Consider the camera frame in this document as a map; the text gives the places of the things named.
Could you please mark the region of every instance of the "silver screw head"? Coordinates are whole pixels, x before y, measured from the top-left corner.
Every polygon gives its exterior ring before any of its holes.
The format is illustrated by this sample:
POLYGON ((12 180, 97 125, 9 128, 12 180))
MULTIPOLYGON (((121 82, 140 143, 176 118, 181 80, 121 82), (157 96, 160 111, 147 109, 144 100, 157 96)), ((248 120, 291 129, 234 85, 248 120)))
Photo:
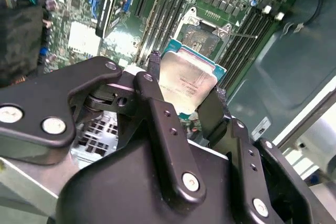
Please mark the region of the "silver screw head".
POLYGON ((65 122, 59 118, 47 118, 42 123, 42 129, 48 134, 57 135, 65 131, 65 122))
POLYGON ((111 70, 116 70, 116 69, 117 69, 116 64, 114 64, 113 62, 107 62, 107 63, 105 64, 105 66, 106 66, 107 68, 111 69, 111 70))
POLYGON ((145 79, 147 80, 147 81, 153 81, 153 78, 152 78, 152 76, 150 75, 150 74, 145 74, 144 75, 144 77, 145 77, 145 79))
POLYGON ((267 145, 268 148, 270 148, 270 149, 273 148, 272 144, 269 141, 266 141, 265 143, 266 143, 266 145, 267 145))
POLYGON ((0 122, 15 123, 23 117, 22 110, 14 106, 4 106, 0 108, 0 122))
POLYGON ((237 124, 239 127, 244 128, 244 125, 241 123, 241 121, 237 121, 237 124))
POLYGON ((197 178, 192 175, 191 173, 185 173, 182 176, 182 181, 185 185, 185 187, 189 190, 189 191, 197 191, 199 189, 199 182, 197 180, 197 178))
POLYGON ((257 210, 257 212, 263 216, 263 217, 267 217, 268 216, 268 210, 266 205, 260 200, 260 199, 254 199, 253 200, 253 205, 255 207, 255 209, 257 210))

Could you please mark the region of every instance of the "white label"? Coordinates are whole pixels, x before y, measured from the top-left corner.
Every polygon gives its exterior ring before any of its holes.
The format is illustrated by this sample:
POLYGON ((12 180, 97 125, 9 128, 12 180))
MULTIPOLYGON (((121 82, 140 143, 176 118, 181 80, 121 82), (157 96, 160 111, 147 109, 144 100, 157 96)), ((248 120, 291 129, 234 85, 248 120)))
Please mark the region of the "white label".
POLYGON ((254 140, 257 140, 258 138, 263 135, 263 133, 271 126, 271 122, 268 119, 268 117, 264 117, 262 121, 258 124, 258 126, 252 131, 251 135, 254 140))

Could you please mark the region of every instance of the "black cable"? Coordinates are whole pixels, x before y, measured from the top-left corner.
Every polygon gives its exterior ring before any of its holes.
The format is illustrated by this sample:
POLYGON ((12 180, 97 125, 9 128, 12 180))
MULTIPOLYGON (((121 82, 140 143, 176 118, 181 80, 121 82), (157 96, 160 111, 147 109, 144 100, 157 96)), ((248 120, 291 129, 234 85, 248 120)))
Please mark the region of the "black cable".
POLYGON ((318 4, 314 14, 310 17, 309 20, 303 23, 304 26, 311 24, 320 14, 323 7, 324 0, 318 0, 318 4))

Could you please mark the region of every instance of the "chip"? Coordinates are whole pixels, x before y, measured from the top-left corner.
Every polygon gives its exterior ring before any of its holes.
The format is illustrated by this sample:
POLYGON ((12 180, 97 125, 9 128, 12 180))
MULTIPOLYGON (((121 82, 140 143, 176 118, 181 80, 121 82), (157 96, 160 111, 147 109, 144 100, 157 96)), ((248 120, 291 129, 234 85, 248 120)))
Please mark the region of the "chip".
POLYGON ((201 55, 209 57, 219 41, 220 39, 216 35, 196 26, 188 25, 181 42, 201 55))

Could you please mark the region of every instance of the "motherboard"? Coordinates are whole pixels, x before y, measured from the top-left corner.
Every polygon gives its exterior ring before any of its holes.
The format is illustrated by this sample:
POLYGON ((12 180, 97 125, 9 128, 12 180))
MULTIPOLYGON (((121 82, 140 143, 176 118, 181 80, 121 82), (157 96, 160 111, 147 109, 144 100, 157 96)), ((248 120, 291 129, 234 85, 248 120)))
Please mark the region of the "motherboard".
POLYGON ((100 55, 145 67, 171 39, 223 66, 232 90, 296 0, 55 0, 46 66, 100 55))

